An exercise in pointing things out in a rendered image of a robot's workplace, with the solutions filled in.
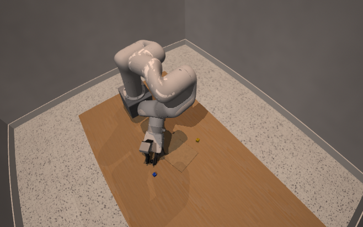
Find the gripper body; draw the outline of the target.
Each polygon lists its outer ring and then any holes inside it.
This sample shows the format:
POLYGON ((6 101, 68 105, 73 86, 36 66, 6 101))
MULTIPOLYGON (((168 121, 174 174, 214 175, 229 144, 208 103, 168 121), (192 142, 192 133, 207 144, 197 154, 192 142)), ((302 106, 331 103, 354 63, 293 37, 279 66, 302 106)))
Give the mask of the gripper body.
POLYGON ((153 140, 151 143, 150 152, 161 153, 162 147, 164 148, 164 133, 153 133, 146 131, 145 137, 143 141, 147 139, 153 140))

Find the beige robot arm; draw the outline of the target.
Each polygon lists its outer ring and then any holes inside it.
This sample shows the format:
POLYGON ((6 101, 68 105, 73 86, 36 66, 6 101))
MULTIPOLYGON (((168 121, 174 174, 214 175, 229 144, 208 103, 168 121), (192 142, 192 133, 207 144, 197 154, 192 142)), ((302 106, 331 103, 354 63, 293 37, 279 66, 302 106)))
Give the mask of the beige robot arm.
POLYGON ((141 77, 156 100, 138 105, 138 114, 148 115, 148 131, 165 132, 164 118, 175 118, 187 110, 196 98, 197 77, 189 65, 182 65, 162 77, 166 57, 162 46, 153 41, 139 40, 120 50, 114 57, 124 84, 124 96, 136 101, 145 94, 141 77), (125 90, 126 89, 126 90, 125 90))

